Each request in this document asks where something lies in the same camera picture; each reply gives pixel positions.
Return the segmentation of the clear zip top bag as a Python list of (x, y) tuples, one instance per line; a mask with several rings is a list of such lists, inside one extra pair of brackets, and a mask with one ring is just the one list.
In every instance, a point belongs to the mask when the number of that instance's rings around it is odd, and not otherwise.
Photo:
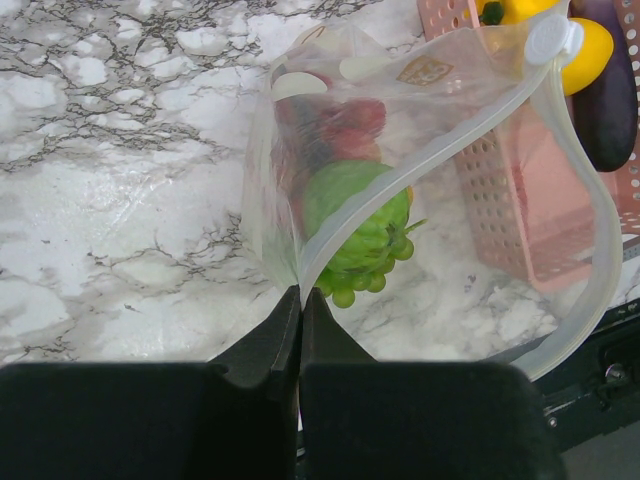
[(379, 293), (357, 292), (345, 316), (381, 317), (410, 329), (407, 336), (378, 336), (372, 352), (390, 358), (431, 360), (494, 359), (538, 379), (558, 367), (589, 336), (608, 308), (616, 286), (592, 294), (586, 285), (543, 293), (530, 283), (482, 263), (476, 253), (466, 204), (453, 158), (462, 148), (504, 121), (548, 75), (562, 96), (562, 70), (582, 47), (580, 26), (563, 14), (548, 13), (541, 31), (525, 48), (537, 70), (500, 92), (473, 117), (436, 135), (421, 129), (427, 90), (416, 71), (435, 57), (432, 42), (391, 56), (365, 32), (349, 24), (321, 25), (302, 36), (271, 66), (259, 95), (248, 144), (241, 228), (249, 251), (273, 282), (298, 286), (308, 299), (328, 261), (354, 230), (343, 222), (327, 240), (307, 238), (298, 206), (276, 180), (270, 152), (277, 139), (275, 103), (291, 97), (339, 102), (382, 101), (386, 126), (377, 138), (380, 163), (393, 170), (380, 198), (363, 215), (407, 189), (408, 225), (427, 222), (409, 234), (414, 254), (398, 261)]

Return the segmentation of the purple eggplant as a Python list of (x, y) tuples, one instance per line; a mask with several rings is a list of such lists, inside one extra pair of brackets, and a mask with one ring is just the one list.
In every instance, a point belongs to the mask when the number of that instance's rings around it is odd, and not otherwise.
[(631, 156), (638, 111), (632, 61), (612, 1), (573, 1), (571, 13), (603, 27), (613, 51), (602, 73), (573, 97), (574, 128), (594, 168), (613, 172)]

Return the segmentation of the green round fruit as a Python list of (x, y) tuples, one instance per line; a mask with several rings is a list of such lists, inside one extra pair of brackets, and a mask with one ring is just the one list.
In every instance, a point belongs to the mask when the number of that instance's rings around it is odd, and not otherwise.
[(332, 162), (311, 176), (302, 197), (307, 238), (321, 232), (327, 240), (345, 220), (359, 221), (328, 261), (328, 270), (369, 273), (402, 248), (410, 216), (407, 189), (397, 192), (369, 216), (363, 215), (363, 208), (380, 198), (380, 189), (388, 183), (386, 174), (392, 170), (384, 163), (348, 159)]

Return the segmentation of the yellow bell pepper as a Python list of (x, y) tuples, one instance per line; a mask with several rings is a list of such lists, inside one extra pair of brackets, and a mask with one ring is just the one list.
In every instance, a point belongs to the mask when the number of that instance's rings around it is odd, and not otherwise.
[(486, 26), (517, 24), (556, 4), (555, 0), (479, 0), (475, 2), (479, 22)]

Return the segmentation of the green grape bunch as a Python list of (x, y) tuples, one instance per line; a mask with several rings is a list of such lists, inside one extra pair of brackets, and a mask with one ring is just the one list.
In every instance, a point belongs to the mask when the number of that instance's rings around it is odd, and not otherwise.
[(395, 264), (409, 260), (414, 254), (409, 234), (426, 222), (422, 219), (402, 228), (389, 223), (385, 229), (380, 222), (373, 222), (371, 227), (376, 227), (376, 232), (355, 232), (331, 258), (315, 287), (343, 309), (354, 304), (357, 292), (381, 292), (386, 286), (386, 275)]

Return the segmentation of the red cherry bunch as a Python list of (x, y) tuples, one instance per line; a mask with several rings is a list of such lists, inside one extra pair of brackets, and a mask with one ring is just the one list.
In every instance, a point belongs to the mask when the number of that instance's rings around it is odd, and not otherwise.
[(294, 206), (301, 203), (309, 179), (343, 160), (379, 162), (377, 138), (387, 119), (385, 104), (373, 98), (339, 102), (291, 97), (275, 103), (277, 139), (270, 157), (276, 180)]

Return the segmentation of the yellow lemon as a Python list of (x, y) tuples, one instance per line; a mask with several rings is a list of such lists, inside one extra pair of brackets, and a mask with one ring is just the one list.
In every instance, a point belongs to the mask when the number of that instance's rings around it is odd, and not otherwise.
[(571, 21), (582, 27), (584, 40), (580, 51), (562, 70), (565, 96), (572, 96), (591, 85), (604, 71), (614, 51), (613, 37), (605, 27), (579, 17), (573, 17)]

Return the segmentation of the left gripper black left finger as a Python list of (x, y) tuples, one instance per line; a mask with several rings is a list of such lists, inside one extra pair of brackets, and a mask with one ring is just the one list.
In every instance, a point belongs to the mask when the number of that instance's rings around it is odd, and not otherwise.
[(16, 363), (1, 371), (5, 479), (291, 479), (301, 301), (207, 362)]

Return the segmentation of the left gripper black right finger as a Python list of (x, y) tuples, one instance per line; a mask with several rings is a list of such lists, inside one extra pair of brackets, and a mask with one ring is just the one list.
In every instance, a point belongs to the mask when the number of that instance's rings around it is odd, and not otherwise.
[(300, 407), (311, 479), (563, 479), (566, 468), (519, 369), (383, 362), (319, 291), (302, 317)]

